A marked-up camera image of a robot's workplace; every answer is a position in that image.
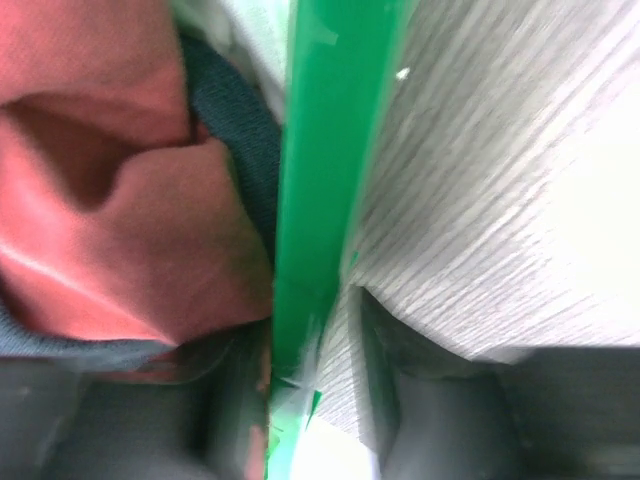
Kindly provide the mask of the red tank top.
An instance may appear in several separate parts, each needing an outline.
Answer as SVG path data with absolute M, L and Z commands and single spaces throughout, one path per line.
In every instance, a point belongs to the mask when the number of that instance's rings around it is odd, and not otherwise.
M 3 2 L 2 354 L 137 363 L 267 318 L 279 157 L 167 2 Z

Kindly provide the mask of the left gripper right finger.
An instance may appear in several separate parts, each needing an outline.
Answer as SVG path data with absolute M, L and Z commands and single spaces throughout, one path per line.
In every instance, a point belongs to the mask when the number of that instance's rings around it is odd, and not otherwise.
M 360 297 L 384 479 L 635 479 L 639 352 L 551 347 L 469 361 Z

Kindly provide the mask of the green plastic tray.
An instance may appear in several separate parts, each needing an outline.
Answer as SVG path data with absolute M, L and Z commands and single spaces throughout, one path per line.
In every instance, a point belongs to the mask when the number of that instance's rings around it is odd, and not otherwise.
M 324 331 L 389 105 L 408 1 L 297 1 L 282 146 L 266 477 L 287 479 L 317 404 Z

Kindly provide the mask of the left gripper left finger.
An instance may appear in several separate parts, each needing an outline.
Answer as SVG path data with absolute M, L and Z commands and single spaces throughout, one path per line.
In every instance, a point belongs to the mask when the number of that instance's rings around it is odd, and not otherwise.
M 260 479 L 260 329 L 227 330 L 131 371 L 1 362 L 5 479 Z

